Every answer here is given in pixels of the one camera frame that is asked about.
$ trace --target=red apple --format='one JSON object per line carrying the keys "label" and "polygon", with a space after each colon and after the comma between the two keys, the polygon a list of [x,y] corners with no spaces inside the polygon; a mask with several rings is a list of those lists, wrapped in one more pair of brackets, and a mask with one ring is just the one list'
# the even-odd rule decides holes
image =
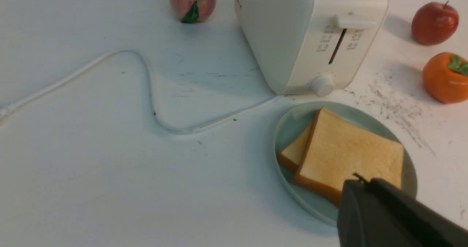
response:
{"label": "red apple", "polygon": [[437,45],[455,33],[458,12],[447,3],[431,2],[416,12],[411,22],[411,35],[417,42],[426,46]]}
{"label": "red apple", "polygon": [[181,22],[205,21],[213,12],[216,0],[169,0],[174,13]]}

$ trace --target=power cord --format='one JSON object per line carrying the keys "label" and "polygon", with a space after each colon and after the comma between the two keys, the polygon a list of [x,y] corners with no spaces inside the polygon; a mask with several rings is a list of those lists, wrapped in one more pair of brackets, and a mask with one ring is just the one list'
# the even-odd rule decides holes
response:
{"label": "power cord", "polygon": [[106,59],[108,59],[108,58],[110,58],[110,57],[112,57],[114,55],[117,55],[119,53],[122,53],[122,52],[133,53],[134,55],[136,55],[140,59],[140,61],[144,65],[145,70],[146,70],[147,75],[148,75],[148,78],[151,81],[150,89],[151,89],[151,96],[153,97],[152,104],[153,104],[155,119],[156,119],[157,123],[162,128],[164,128],[165,130],[167,130],[168,132],[171,132],[173,134],[188,135],[188,134],[195,134],[195,133],[198,133],[198,132],[202,132],[202,131],[208,130],[208,129],[212,128],[212,127],[215,127],[217,125],[220,125],[220,124],[222,124],[222,123],[224,123],[224,122],[226,122],[228,120],[232,120],[234,117],[239,117],[239,116],[244,115],[246,113],[261,109],[261,108],[265,107],[266,105],[269,105],[269,104],[275,102],[276,100],[278,100],[279,98],[281,98],[281,96],[273,97],[273,98],[268,99],[268,100],[266,100],[264,102],[261,102],[259,104],[252,105],[252,106],[247,107],[245,109],[241,109],[241,110],[239,110],[237,112],[232,112],[230,114],[224,115],[222,117],[219,117],[219,118],[217,118],[217,119],[215,119],[215,120],[213,120],[211,122],[202,124],[200,126],[187,127],[187,128],[175,127],[175,126],[172,126],[169,123],[167,123],[166,120],[161,118],[161,116],[159,115],[158,111],[160,111],[161,109],[160,109],[160,106],[158,105],[157,98],[156,98],[156,89],[154,88],[154,85],[155,85],[155,82],[156,82],[156,80],[155,80],[156,77],[155,77],[155,75],[153,73],[151,62],[149,60],[147,60],[147,58],[143,54],[141,54],[138,50],[131,50],[131,49],[112,50],[112,51],[105,52],[105,53],[99,55],[94,60],[90,61],[89,63],[87,63],[83,67],[79,68],[77,71],[75,71],[72,74],[68,75],[67,77],[59,80],[58,82],[55,82],[54,84],[52,84],[52,85],[50,85],[50,86],[48,86],[48,87],[34,93],[34,94],[31,94],[31,95],[19,100],[18,102],[15,102],[15,103],[9,104],[9,105],[4,105],[4,106],[0,107],[0,125],[5,120],[5,118],[7,116],[9,116],[12,113],[16,112],[17,110],[19,110],[23,106],[27,105],[28,103],[32,102],[33,100],[36,100],[36,99],[38,99],[38,98],[40,98],[40,97],[42,97],[42,96],[44,96],[44,95],[46,95],[46,94],[48,94],[48,93],[50,93],[52,91],[58,89],[59,87],[62,87],[65,84],[68,84],[69,82],[71,82],[76,77],[78,77],[78,76],[82,75],[83,73],[89,71],[95,65],[98,65],[101,62],[103,62],[104,60],[106,60]]}

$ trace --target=toast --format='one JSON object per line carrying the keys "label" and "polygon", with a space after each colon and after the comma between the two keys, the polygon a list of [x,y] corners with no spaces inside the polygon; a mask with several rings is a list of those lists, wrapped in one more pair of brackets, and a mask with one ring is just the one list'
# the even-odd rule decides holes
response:
{"label": "toast", "polygon": [[351,124],[326,108],[310,128],[294,183],[317,192],[336,207],[343,183],[357,172],[367,180],[380,177],[401,188],[404,147]]}
{"label": "toast", "polygon": [[309,139],[310,128],[311,125],[307,126],[299,137],[276,157],[280,165],[293,173],[296,172],[297,167],[301,163],[302,154]]}

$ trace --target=black tool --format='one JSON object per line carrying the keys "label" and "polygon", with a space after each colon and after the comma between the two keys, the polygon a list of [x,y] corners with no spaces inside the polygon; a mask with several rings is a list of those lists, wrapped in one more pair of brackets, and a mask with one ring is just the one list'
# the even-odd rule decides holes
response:
{"label": "black tool", "polygon": [[468,231],[383,179],[346,180],[338,212],[341,247],[468,247]]}

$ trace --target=toaster lever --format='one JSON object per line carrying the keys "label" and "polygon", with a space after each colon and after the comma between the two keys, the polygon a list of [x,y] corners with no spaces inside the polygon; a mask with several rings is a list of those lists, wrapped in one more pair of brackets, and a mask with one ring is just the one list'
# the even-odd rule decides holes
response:
{"label": "toaster lever", "polygon": [[376,25],[376,20],[370,16],[335,15],[335,22],[342,29],[370,29]]}

